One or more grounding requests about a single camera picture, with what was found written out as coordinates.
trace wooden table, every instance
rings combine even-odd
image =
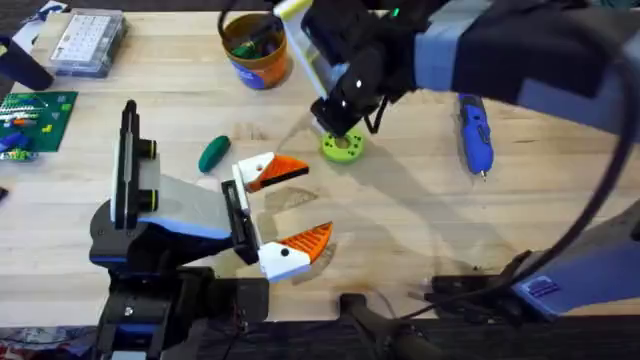
[[[310,175],[251,196],[263,238],[334,221],[327,254],[313,270],[271,287],[271,320],[332,319],[347,291],[369,294],[388,314],[423,303],[407,292],[434,274],[495,273],[525,249],[551,245],[574,220],[607,163],[615,137],[568,121],[487,102],[496,159],[486,183],[460,160],[454,96],[421,91],[385,113],[365,156],[329,164],[309,128],[316,98],[302,69],[268,91],[246,88],[220,46],[216,13],[128,13],[131,30],[104,80],[58,78],[79,91],[58,153],[33,164],[0,164],[11,194],[0,205],[0,326],[95,324],[108,286],[88,260],[89,222],[110,189],[112,145],[127,99],[141,132],[155,139],[162,171],[215,189],[230,165],[265,151],[310,164]],[[45,62],[68,15],[46,23],[34,50]],[[17,85],[14,91],[24,91]],[[197,161],[214,137],[232,152],[211,175]],[[640,196],[634,153],[598,220]],[[223,276],[258,276],[233,252],[199,262]],[[639,301],[572,314],[630,314]]]

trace green circuit board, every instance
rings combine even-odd
[[[58,151],[77,96],[74,91],[8,94],[0,105],[0,137],[21,131],[30,139],[25,150]],[[5,127],[4,118],[11,114],[35,120],[35,125]]]

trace wire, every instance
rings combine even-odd
[[[582,213],[578,216],[576,221],[569,227],[567,232],[556,242],[551,248],[544,252],[538,259],[531,263],[520,273],[516,274],[511,279],[502,283],[496,284],[492,287],[485,289],[452,296],[448,299],[435,302],[420,310],[414,311],[410,314],[404,315],[401,319],[411,319],[418,315],[429,312],[436,307],[451,304],[460,300],[468,300],[479,296],[485,296],[487,294],[506,289],[522,280],[525,280],[542,267],[547,265],[550,261],[555,259],[564,250],[566,250],[576,239],[578,239],[580,233],[589,225],[593,217],[597,214],[598,210],[609,197],[609,194],[614,189],[615,184],[620,177],[624,165],[629,153],[631,152],[633,141],[637,133],[637,119],[638,108],[636,103],[640,100],[640,90],[638,89],[638,81],[640,77],[631,61],[624,55],[618,56],[618,49],[616,44],[613,44],[608,39],[602,37],[599,33],[596,33],[591,28],[588,28],[577,22],[572,22],[579,38],[589,43],[594,48],[602,51],[608,55],[608,58],[613,58],[613,67],[620,76],[621,87],[623,92],[623,123],[620,129],[620,136],[618,143],[613,151],[611,161],[600,180],[600,183],[596,187],[593,196],[585,206]]]
[[[0,338],[0,341],[6,341],[6,342],[12,342],[12,343],[16,343],[16,344],[24,344],[24,345],[56,345],[56,344],[62,344],[62,343],[66,343],[66,342],[71,342],[71,341],[75,341],[78,339],[81,339],[83,337],[89,336],[91,334],[95,334],[96,330],[90,330],[87,332],[84,332],[82,334],[76,335],[76,336],[71,336],[62,340],[56,340],[56,341],[44,341],[44,342],[38,342],[38,341],[25,341],[25,340],[20,340],[20,339],[12,339],[10,337],[6,337],[6,338]]]
[[[364,116],[364,124],[367,125],[367,129],[371,134],[377,134],[378,130],[380,130],[380,123],[382,122],[382,115],[384,114],[384,110],[387,108],[387,104],[389,103],[389,98],[382,98],[382,104],[380,104],[380,108],[376,112],[376,119],[374,123],[371,123],[371,119],[369,119],[369,115]]]
[[[233,347],[233,344],[236,343],[236,340],[238,340],[238,338],[240,337],[240,333],[237,332],[232,338],[231,340],[229,340],[229,345],[227,345],[227,350],[225,350],[224,352],[224,356],[222,356],[222,360],[227,360],[227,357],[229,356],[229,352],[231,351],[231,348]]]

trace blue screwdriver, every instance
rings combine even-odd
[[[487,172],[493,165],[493,148],[484,104],[480,97],[469,94],[459,94],[458,100],[467,166],[472,174],[480,174],[487,181]]]

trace pen holder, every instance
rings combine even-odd
[[[0,36],[0,44],[7,49],[0,54],[0,73],[31,90],[41,91],[51,86],[53,76],[11,38]]]
[[[266,15],[249,14],[240,16],[225,27],[228,38],[246,37]],[[222,42],[225,53],[236,70],[240,80],[252,89],[268,89],[278,84],[287,73],[287,37],[284,31],[274,33],[276,49],[269,55],[257,59],[243,59],[235,56],[230,44]]]

